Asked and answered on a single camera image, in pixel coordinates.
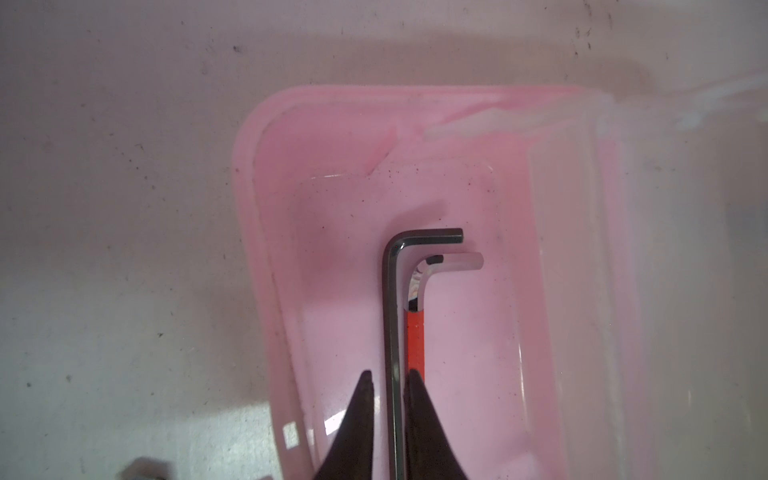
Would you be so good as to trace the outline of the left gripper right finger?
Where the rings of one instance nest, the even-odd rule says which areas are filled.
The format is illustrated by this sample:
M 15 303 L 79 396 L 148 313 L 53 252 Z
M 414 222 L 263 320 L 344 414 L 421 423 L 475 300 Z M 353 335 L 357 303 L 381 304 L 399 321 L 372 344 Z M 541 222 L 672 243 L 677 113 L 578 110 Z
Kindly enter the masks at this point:
M 467 480 L 420 373 L 411 369 L 405 381 L 405 443 L 408 479 Z

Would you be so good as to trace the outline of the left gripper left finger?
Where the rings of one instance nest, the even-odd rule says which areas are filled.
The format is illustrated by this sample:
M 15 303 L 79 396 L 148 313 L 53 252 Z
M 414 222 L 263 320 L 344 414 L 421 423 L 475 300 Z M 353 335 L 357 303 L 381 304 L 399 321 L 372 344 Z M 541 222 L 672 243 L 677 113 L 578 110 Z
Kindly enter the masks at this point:
M 315 480 L 371 480 L 374 446 L 372 373 L 361 373 L 345 416 Z

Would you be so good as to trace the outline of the red hex key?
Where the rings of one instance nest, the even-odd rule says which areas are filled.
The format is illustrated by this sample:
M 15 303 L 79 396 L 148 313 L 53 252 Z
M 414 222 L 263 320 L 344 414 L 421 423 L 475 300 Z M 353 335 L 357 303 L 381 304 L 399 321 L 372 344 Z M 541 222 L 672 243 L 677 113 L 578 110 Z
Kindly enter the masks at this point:
M 480 270 L 484 257 L 479 252 L 430 255 L 411 273 L 405 307 L 406 370 L 416 370 L 425 377 L 425 296 L 429 279 L 439 273 Z

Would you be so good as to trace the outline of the pink plastic tool box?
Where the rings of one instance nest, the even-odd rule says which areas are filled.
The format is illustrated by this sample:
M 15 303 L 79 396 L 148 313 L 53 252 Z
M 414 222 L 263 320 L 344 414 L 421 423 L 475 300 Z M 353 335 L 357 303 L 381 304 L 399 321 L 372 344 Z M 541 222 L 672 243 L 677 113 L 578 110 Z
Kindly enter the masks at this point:
M 309 479 L 374 382 L 405 475 L 425 378 L 472 479 L 653 479 L 621 113 L 570 86 L 325 86 L 258 105 L 233 185 L 282 472 Z

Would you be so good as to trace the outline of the black hex key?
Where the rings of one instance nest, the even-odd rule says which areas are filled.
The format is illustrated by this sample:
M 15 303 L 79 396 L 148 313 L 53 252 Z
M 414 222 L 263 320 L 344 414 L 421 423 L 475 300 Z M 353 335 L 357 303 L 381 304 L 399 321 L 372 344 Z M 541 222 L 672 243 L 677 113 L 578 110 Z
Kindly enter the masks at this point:
M 384 247 L 381 263 L 381 294 L 386 375 L 387 439 L 390 478 L 407 478 L 402 367 L 400 355 L 397 265 L 403 249 L 421 245 L 451 245 L 464 241 L 462 228 L 407 230 L 393 236 Z

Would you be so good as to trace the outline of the clear tool box lid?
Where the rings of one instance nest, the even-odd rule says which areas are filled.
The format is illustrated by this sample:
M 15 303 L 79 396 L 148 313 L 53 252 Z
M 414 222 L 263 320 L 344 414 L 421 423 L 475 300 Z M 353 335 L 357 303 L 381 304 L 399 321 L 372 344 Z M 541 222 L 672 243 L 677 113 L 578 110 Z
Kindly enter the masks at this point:
M 767 475 L 767 75 L 583 92 L 468 140 L 483 270 L 435 284 L 428 384 L 472 479 Z

